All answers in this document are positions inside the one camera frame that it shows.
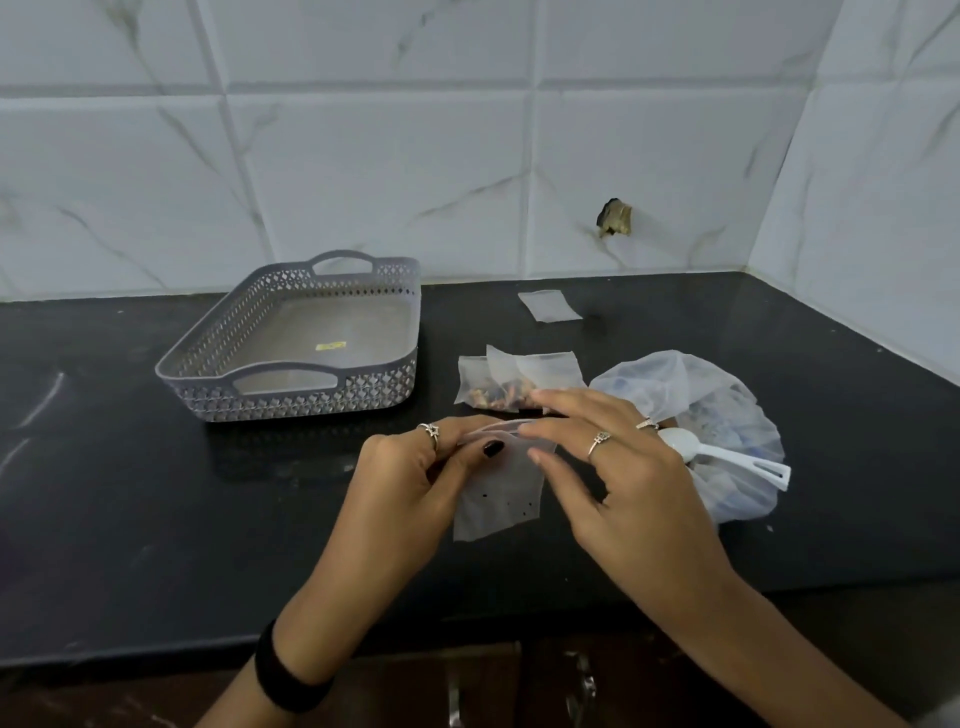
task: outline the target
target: gray plastic basket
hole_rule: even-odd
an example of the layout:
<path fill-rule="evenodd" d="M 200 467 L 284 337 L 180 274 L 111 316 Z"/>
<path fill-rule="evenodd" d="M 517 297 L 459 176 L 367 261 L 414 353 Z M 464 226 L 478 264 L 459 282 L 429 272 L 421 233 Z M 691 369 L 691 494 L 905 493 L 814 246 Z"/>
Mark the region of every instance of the gray plastic basket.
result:
<path fill-rule="evenodd" d="M 372 270 L 315 272 L 340 257 Z M 330 251 L 251 273 L 156 373 L 208 422 L 380 409 L 413 392 L 419 331 L 416 260 Z"/>

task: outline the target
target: basket handle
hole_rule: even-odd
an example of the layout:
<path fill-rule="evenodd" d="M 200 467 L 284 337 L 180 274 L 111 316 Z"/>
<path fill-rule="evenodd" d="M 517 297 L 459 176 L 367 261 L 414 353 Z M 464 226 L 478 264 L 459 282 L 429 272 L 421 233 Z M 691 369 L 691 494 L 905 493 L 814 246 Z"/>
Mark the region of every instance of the basket handle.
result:
<path fill-rule="evenodd" d="M 318 263 L 323 263 L 325 260 L 331 260 L 335 257 L 353 257 L 357 260 L 366 260 L 373 268 L 376 268 L 376 258 L 372 255 L 367 255 L 366 253 L 361 253 L 360 251 L 346 249 L 339 251 L 327 251 L 326 253 L 314 255 L 312 258 L 306 261 L 305 265 L 309 267 L 311 271 L 313 271 L 313 269 L 317 267 Z"/>
<path fill-rule="evenodd" d="M 322 374 L 331 375 L 336 378 L 334 384 L 327 385 L 325 387 L 311 386 L 309 391 L 314 390 L 326 390 L 326 389 L 339 389 L 343 384 L 343 371 L 337 369 L 336 367 L 328 367 L 324 364 L 314 364 L 308 361 L 258 361 L 254 364 L 247 364 L 242 367 L 237 367 L 232 372 L 227 372 L 223 375 L 231 387 L 235 390 L 238 397 L 253 397 L 255 394 L 243 395 L 240 393 L 240 390 L 237 388 L 237 382 L 241 379 L 246 379 L 248 376 L 259 375 L 265 372 L 320 372 Z"/>

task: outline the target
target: tile wall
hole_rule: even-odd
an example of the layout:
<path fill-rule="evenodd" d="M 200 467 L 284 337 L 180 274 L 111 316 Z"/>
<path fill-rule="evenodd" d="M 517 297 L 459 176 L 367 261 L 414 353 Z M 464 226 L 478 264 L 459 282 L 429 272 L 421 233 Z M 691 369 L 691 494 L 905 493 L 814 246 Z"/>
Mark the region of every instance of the tile wall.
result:
<path fill-rule="evenodd" d="M 958 0 L 846 0 L 750 270 L 960 384 Z"/>
<path fill-rule="evenodd" d="M 6 0 L 0 298 L 740 268 L 840 5 Z"/>

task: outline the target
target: right hand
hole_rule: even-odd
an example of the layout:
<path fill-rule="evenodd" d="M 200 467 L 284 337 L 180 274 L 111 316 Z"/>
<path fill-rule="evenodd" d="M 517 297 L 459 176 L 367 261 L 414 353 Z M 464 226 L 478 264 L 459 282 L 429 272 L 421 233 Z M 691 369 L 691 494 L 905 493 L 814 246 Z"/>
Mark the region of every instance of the right hand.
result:
<path fill-rule="evenodd" d="M 589 462 L 607 485 L 598 502 L 563 459 L 530 449 L 570 519 L 577 543 L 636 605 L 678 639 L 708 628 L 745 587 L 720 544 L 680 455 L 625 400 L 589 389 L 538 390 L 534 401 L 566 415 L 522 425 Z M 612 437 L 587 452 L 598 431 Z"/>

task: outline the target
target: black countertop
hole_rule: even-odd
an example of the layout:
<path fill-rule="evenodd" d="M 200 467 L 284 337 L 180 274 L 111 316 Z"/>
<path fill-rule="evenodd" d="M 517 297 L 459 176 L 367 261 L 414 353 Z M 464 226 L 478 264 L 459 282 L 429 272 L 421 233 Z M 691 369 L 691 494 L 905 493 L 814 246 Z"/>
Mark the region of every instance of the black countertop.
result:
<path fill-rule="evenodd" d="M 548 287 L 584 321 L 535 323 L 516 292 Z M 0 667 L 251 643 L 322 550 L 364 438 L 454 412 L 457 356 L 487 344 L 573 350 L 587 381 L 664 349 L 739 376 L 794 468 L 770 517 L 721 529 L 762 591 L 960 573 L 960 388 L 748 276 L 427 286 L 407 402 L 236 425 L 196 420 L 153 372 L 215 301 L 0 306 Z M 624 602 L 546 488 L 539 520 L 447 538 L 381 629 Z"/>

